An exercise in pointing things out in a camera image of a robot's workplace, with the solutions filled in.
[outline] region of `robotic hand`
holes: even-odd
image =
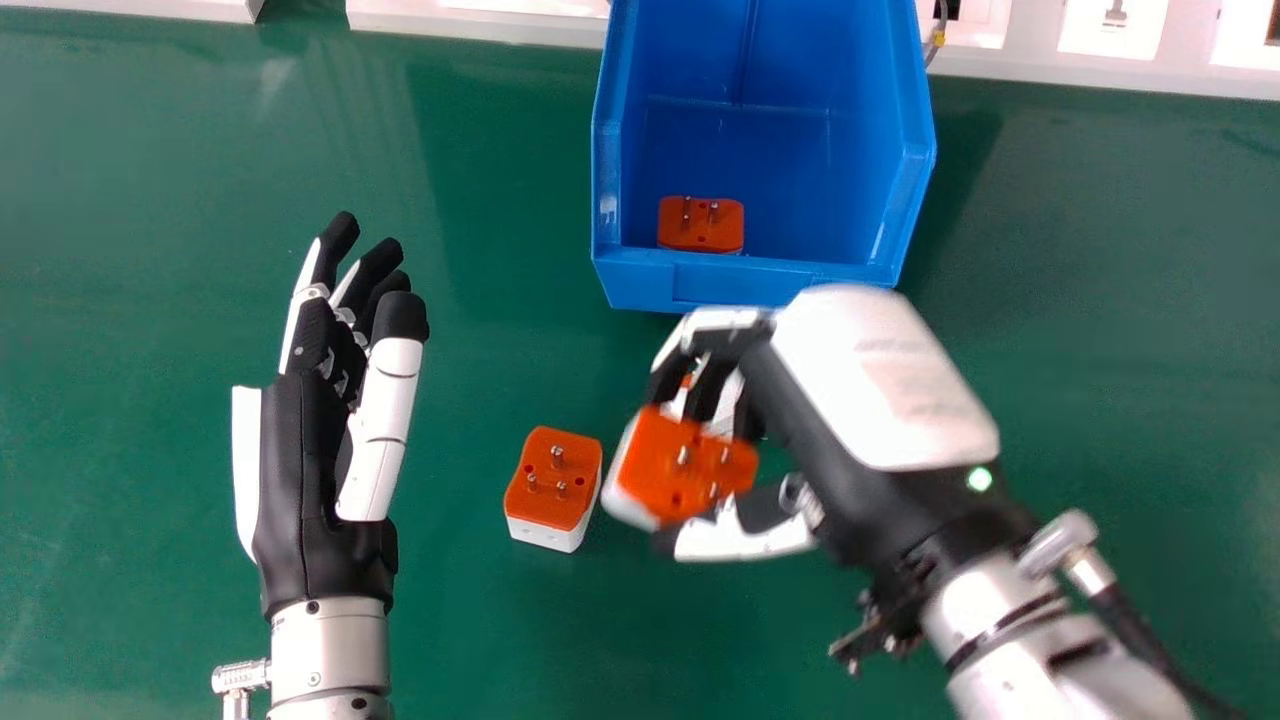
[[[232,389],[236,527],[259,568],[270,659],[214,670],[224,720],[271,689],[271,720],[392,717],[387,612],[398,570],[387,510],[429,327],[387,238],[342,282],[360,236],[340,213],[307,252],[278,377]]]
[[[602,503],[653,530],[659,552],[755,560],[820,546],[869,571],[863,625],[829,655],[856,674],[868,655],[928,641],[964,717],[1192,717],[1184,694],[1234,712],[1175,669],[1093,547],[1088,516],[1038,528],[1009,496],[995,421],[902,296],[826,286],[778,311],[698,310],[654,359],[641,414],[671,402],[695,363],[684,419],[710,421],[740,375],[735,439],[767,432],[797,471],[659,527],[617,483],[628,428]],[[1057,570],[1094,615],[1071,611]]]

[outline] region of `green table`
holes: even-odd
[[[216,717],[266,651],[228,388],[269,382],[311,234],[394,234],[433,338],[393,507],[403,717],[937,717],[928,653],[823,655],[865,582],[686,568],[598,516],[507,538],[525,434],[612,448],[671,318],[588,259],[596,55],[0,12],[0,715]],[[1087,509],[1194,675],[1280,715],[1280,106],[934,81],[904,290],[1021,497]],[[769,457],[781,470],[778,457]],[[640,598],[650,598],[641,602]]]

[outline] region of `green indicator light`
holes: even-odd
[[[995,478],[991,477],[991,470],[986,468],[974,468],[969,471],[969,479],[965,480],[965,484],[968,484],[969,489],[973,492],[987,492],[987,488],[989,488],[993,482]]]

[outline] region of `black cable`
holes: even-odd
[[[1245,716],[1242,710],[1228,705],[1203,685],[1188,678],[1178,667],[1174,656],[1165,650],[1164,643],[1156,637],[1156,632],[1151,629],[1147,619],[1138,612],[1138,609],[1117,583],[1112,583],[1102,592],[1091,596],[1089,605],[1102,618],[1102,621],[1111,628],[1116,638],[1129,648],[1129,652],[1137,655],[1165,675],[1192,702],[1217,717],[1240,720]]]

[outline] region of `blue storage box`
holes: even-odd
[[[614,0],[591,259],[634,310],[893,286],[936,154],[911,0]],[[742,254],[659,247],[669,195],[742,202]]]

